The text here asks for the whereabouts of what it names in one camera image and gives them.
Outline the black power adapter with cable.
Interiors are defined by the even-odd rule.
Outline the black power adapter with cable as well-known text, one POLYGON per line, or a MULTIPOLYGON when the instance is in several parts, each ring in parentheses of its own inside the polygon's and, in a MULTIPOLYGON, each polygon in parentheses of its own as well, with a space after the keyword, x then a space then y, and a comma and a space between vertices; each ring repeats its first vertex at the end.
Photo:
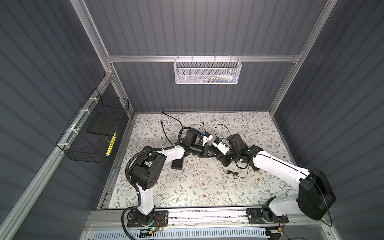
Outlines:
POLYGON ((232 171, 232 170, 224 170, 224 173, 227 174, 227 175, 230 175, 233 177, 234 180, 237 180, 237 179, 245 179, 248 175, 249 175, 249 168, 250 168, 250 164, 246 164, 245 167, 239 167, 237 166, 239 170, 246 170, 246 174, 244 176, 240 176, 240 172, 237 172, 237 171, 232 171))

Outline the black network switch box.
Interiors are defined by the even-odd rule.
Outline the black network switch box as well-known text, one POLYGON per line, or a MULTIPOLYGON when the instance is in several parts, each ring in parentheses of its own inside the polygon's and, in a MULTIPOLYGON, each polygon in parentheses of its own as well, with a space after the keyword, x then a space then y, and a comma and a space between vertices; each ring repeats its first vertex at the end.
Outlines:
POLYGON ((221 162, 223 167, 228 167, 231 164, 231 160, 228 160, 228 158, 225 155, 217 156, 217 160, 221 162))

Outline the black foam pad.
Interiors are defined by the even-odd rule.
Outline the black foam pad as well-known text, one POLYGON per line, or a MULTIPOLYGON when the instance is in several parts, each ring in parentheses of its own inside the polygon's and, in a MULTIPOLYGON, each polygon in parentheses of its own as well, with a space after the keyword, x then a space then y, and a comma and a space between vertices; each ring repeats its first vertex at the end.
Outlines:
POLYGON ((87 128, 90 134, 112 137, 116 132, 116 128, 120 121, 120 117, 111 114, 97 113, 87 128))

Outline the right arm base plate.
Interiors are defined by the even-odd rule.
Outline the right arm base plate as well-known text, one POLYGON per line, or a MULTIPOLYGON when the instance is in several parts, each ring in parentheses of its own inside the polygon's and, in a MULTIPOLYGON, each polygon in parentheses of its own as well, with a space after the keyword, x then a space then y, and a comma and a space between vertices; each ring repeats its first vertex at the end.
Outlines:
POLYGON ((248 208, 246 214, 250 224, 287 224, 289 222, 286 215, 276 216, 269 209, 248 208))

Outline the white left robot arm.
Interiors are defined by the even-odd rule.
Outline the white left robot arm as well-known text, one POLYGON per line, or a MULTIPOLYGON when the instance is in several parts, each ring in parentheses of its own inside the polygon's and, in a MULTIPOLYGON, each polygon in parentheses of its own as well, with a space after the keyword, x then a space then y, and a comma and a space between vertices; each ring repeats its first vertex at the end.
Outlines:
POLYGON ((128 207, 121 215, 122 228, 130 240, 151 238, 168 225, 168 211, 157 211, 154 204, 153 187, 157 183, 166 163, 182 161, 189 154, 207 158, 210 155, 209 141, 213 136, 192 127, 183 127, 177 141, 169 147, 146 146, 134 154, 126 165, 125 176, 134 187, 138 205, 128 207))

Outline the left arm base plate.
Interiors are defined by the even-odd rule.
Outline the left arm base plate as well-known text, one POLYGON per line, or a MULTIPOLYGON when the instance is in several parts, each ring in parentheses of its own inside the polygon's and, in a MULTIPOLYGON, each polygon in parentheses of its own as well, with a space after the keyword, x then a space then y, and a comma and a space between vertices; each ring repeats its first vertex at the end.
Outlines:
POLYGON ((149 215, 144 215, 139 210, 132 210, 127 217, 127 227, 166 227, 168 225, 168 219, 168 211, 155 210, 150 212, 149 215))

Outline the items in white basket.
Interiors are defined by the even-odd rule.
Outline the items in white basket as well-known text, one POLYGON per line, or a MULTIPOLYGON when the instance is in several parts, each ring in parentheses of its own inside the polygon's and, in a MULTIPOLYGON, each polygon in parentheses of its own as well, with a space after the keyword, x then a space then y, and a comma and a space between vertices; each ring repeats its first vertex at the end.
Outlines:
POLYGON ((215 75, 215 76, 203 76, 201 79, 198 79, 201 83, 227 83, 227 84, 237 84, 238 76, 236 75, 215 75))

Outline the long black power brick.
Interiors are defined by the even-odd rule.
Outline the long black power brick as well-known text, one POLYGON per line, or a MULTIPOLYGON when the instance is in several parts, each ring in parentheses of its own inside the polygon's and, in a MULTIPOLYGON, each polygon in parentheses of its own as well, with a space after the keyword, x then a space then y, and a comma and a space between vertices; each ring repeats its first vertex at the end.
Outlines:
POLYGON ((182 170, 183 169, 183 164, 184 164, 184 160, 183 159, 174 160, 174 161, 172 161, 171 168, 173 170, 182 170))

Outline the yellow striped tool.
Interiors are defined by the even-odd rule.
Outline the yellow striped tool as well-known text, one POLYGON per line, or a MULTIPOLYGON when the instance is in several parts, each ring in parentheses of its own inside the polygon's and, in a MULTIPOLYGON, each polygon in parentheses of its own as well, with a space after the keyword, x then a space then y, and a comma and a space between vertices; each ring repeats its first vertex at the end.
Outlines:
POLYGON ((113 147, 114 147, 114 144, 115 144, 115 141, 117 139, 117 136, 118 134, 115 132, 111 138, 111 140, 109 141, 109 146, 108 146, 108 149, 107 149, 107 152, 106 152, 106 156, 110 156, 111 153, 112 153, 112 150, 113 150, 113 147))

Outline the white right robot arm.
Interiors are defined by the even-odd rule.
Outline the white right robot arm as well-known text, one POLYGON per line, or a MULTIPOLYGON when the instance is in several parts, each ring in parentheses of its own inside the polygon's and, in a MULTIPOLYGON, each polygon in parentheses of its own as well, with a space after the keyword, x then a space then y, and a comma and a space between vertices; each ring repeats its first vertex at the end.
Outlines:
POLYGON ((218 159, 225 165, 245 163, 254 171, 267 171, 294 188, 297 193, 287 197, 271 197, 260 210, 266 223, 274 223, 286 215, 304 214, 320 221, 335 203, 337 197, 325 173, 312 171, 286 163, 258 146, 247 146, 240 135, 234 134, 226 140, 213 141, 219 154, 218 159))

